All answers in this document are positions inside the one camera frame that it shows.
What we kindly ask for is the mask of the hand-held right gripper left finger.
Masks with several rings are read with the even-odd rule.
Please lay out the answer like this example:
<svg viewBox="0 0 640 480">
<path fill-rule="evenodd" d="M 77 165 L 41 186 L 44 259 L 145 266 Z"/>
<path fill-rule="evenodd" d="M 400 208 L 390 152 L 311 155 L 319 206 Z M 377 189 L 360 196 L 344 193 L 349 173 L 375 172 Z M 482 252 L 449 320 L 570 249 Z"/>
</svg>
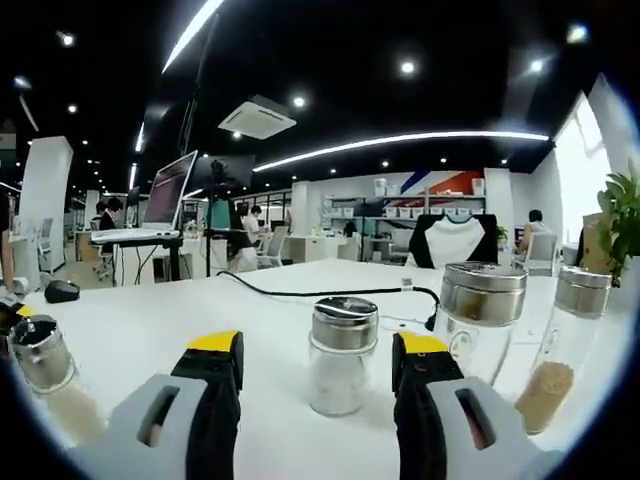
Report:
<svg viewBox="0 0 640 480">
<path fill-rule="evenodd" d="M 101 436 L 73 450 L 88 479 L 231 479 L 241 418 L 239 330 L 191 341 L 170 374 L 128 395 Z"/>
</svg>

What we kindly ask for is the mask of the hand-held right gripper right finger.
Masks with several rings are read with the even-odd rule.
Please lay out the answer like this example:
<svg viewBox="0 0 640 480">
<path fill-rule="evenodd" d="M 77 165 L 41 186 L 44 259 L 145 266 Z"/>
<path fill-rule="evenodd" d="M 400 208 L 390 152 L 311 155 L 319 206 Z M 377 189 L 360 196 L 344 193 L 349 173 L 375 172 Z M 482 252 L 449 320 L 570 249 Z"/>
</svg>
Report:
<svg viewBox="0 0 640 480">
<path fill-rule="evenodd" d="M 402 479 L 546 479 L 561 464 L 561 452 L 540 449 L 514 406 L 464 376 L 435 337 L 394 334 L 392 391 Z"/>
</svg>

